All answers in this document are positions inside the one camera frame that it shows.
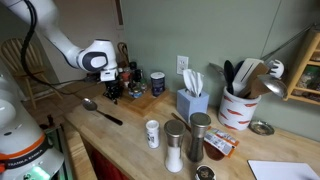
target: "packet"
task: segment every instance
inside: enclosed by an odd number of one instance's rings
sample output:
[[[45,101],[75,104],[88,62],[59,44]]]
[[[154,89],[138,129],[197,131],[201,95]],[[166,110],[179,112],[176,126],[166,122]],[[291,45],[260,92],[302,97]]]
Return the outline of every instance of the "packet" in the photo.
[[[231,157],[239,141],[219,129],[210,128],[206,131],[204,140],[227,157]]]

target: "wooden shelf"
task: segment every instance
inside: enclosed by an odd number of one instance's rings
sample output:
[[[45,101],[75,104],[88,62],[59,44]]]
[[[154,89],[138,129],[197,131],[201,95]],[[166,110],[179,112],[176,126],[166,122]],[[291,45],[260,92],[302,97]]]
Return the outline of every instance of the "wooden shelf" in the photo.
[[[306,103],[320,105],[320,102],[317,102],[305,97],[292,95],[292,92],[294,90],[299,90],[303,92],[320,95],[320,91],[300,88],[296,86],[307,66],[310,66],[310,65],[319,66],[320,68],[320,61],[311,60],[312,58],[318,58],[318,57],[320,57],[320,32],[312,28],[309,30],[308,35],[306,36],[306,39],[304,40],[304,43],[297,56],[297,59],[293,63],[293,66],[291,68],[291,71],[287,79],[288,81],[286,83],[288,87],[288,96],[285,97],[283,100],[287,101],[288,99],[294,99],[294,100],[299,100]]]
[[[305,97],[302,97],[302,96],[290,95],[289,99],[294,99],[294,100],[298,100],[298,101],[307,102],[307,103],[310,103],[310,104],[320,105],[320,102],[314,101],[314,100],[311,100],[311,99],[308,99],[308,98],[305,98]]]
[[[295,87],[294,90],[299,90],[299,91],[304,91],[304,92],[309,92],[309,93],[319,94],[320,95],[320,91],[316,91],[316,90],[313,90],[313,89]]]
[[[320,66],[320,61],[308,61],[307,65]]]

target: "wooden countertop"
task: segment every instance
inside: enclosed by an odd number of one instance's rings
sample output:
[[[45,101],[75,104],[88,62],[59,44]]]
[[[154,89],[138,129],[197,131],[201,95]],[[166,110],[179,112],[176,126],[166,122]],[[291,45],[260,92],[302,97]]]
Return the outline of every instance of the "wooden countertop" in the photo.
[[[96,180],[97,176],[80,134],[68,122],[63,123],[62,126],[70,153],[70,162],[73,166],[74,178],[77,180]]]
[[[181,148],[184,167],[178,173],[171,173],[164,165],[167,145],[163,126],[165,122],[173,119],[172,112],[179,115],[174,94],[158,103],[144,117],[114,105],[102,95],[94,100],[99,110],[121,119],[124,124],[118,126],[96,112],[86,111],[82,106],[76,107],[65,117],[83,138],[130,179],[194,179],[199,165],[211,167],[218,179],[254,179],[247,160],[305,162],[320,175],[319,142],[278,128],[275,128],[275,134],[271,136],[259,136],[249,129],[230,130],[219,123],[216,111],[212,108],[207,112],[211,117],[211,126],[240,141],[235,153],[231,158],[214,161],[207,157],[204,150],[205,157],[202,162],[191,163],[186,157],[191,136],[186,132]],[[161,141],[157,149],[150,149],[146,141],[145,123],[150,119],[160,123]]]

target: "electrical outlet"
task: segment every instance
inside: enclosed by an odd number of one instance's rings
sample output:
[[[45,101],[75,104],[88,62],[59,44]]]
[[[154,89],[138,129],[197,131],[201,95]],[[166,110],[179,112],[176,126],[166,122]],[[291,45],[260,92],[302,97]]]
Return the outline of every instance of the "electrical outlet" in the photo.
[[[183,74],[183,70],[188,69],[189,57],[177,56],[177,74]]]

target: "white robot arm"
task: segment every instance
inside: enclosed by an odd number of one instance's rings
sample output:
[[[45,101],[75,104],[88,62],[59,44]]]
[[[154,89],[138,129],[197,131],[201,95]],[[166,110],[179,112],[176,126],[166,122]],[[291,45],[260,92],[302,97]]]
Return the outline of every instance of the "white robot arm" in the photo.
[[[31,22],[30,12],[23,0],[0,0],[22,20]],[[43,34],[64,55],[68,64],[89,72],[100,71],[101,81],[115,80],[118,71],[113,45],[108,40],[96,39],[88,48],[81,49],[69,41],[58,27],[58,10],[52,0],[29,0],[37,14],[36,30]]]
[[[17,16],[31,23],[24,0],[0,0]],[[112,43],[95,40],[87,49],[72,44],[57,26],[58,11],[52,0],[29,0],[38,17],[40,31],[64,55],[70,66],[89,72],[100,71],[101,81],[113,82],[118,76]],[[24,109],[0,69],[0,180],[26,179],[34,173],[50,179],[63,163],[63,155],[49,144],[44,132]]]

